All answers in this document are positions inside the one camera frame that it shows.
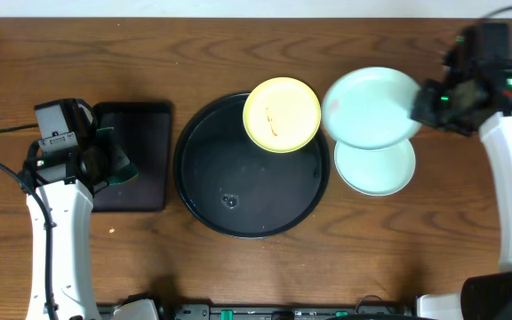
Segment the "green yellow sponge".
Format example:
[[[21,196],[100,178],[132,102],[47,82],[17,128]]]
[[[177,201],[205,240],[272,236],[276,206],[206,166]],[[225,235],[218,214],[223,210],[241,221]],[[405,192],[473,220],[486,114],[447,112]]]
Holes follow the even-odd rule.
[[[130,161],[117,140],[113,127],[96,131],[95,145],[105,157],[104,181],[108,185],[120,185],[139,175],[137,167]]]

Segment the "light green plate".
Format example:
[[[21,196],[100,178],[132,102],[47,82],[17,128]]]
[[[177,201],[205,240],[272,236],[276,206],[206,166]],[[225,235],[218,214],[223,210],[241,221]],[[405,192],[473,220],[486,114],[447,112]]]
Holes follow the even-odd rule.
[[[411,119],[420,85],[405,73],[360,68],[337,80],[322,101],[322,125],[352,148],[388,148],[408,140],[421,125]]]
[[[388,196],[411,181],[416,155],[408,140],[376,150],[352,148],[337,142],[334,163],[339,176],[354,190],[368,196]]]

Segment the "yellow plate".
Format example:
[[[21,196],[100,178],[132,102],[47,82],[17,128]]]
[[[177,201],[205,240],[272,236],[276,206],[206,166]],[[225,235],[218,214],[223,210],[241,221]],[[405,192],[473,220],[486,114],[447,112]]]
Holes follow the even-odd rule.
[[[243,107],[244,129],[253,143],[273,153],[306,146],[321,123],[314,91],[301,80],[275,77],[258,84]]]

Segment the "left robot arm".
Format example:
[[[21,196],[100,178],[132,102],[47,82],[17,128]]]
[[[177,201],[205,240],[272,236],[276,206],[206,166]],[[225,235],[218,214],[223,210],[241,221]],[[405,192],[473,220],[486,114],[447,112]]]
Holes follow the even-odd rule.
[[[20,171],[33,231],[28,318],[98,319],[89,246],[94,195],[138,171],[85,101],[45,102],[35,114],[41,137]]]

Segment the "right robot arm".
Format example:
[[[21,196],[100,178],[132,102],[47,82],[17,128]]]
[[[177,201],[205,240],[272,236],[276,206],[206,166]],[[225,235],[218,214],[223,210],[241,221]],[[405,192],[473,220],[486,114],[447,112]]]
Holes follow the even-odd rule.
[[[443,81],[427,80],[412,120],[445,132],[477,133],[492,168],[500,214],[500,270],[467,279],[459,292],[426,294],[419,319],[512,319],[512,54],[506,23],[464,28],[444,57]]]

